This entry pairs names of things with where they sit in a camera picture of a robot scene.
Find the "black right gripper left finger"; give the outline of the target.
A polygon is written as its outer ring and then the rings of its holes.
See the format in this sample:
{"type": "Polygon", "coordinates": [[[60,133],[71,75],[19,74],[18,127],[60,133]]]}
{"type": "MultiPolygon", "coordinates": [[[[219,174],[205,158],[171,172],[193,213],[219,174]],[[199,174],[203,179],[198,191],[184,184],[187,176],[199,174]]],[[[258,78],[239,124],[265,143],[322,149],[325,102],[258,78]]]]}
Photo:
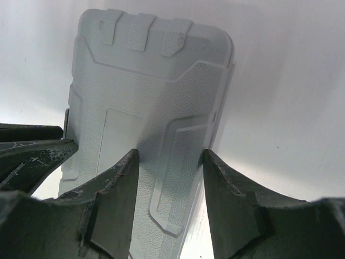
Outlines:
{"type": "Polygon", "coordinates": [[[1,258],[127,258],[139,153],[56,199],[1,192],[1,258]]]}

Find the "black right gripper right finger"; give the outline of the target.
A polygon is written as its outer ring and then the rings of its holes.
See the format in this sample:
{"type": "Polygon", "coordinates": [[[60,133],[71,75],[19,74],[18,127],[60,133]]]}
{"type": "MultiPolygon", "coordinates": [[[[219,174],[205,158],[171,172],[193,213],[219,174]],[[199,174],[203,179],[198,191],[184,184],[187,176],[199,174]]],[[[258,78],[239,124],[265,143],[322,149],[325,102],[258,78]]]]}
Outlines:
{"type": "Polygon", "coordinates": [[[344,258],[344,198],[279,194],[209,149],[203,175],[215,258],[344,258]]]}

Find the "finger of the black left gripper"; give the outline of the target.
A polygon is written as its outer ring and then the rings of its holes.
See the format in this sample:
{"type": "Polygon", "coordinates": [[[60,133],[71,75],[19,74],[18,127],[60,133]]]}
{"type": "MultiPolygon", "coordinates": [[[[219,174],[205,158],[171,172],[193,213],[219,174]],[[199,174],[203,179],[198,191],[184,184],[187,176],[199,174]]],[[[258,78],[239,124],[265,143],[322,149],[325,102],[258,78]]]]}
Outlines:
{"type": "Polygon", "coordinates": [[[1,123],[1,142],[55,140],[63,137],[59,126],[1,123]]]}
{"type": "Polygon", "coordinates": [[[77,150],[67,139],[2,142],[1,191],[33,194],[77,150]]]}

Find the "grey plastic tool case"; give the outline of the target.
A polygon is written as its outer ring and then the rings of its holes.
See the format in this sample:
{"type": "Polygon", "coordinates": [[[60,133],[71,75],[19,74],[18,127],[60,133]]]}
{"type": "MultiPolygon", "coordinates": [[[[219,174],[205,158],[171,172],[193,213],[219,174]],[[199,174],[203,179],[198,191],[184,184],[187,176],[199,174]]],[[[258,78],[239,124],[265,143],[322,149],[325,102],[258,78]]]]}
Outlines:
{"type": "Polygon", "coordinates": [[[140,155],[130,258],[179,258],[232,73],[222,29],[88,9],[74,41],[65,136],[78,151],[59,193],[140,155]]]}

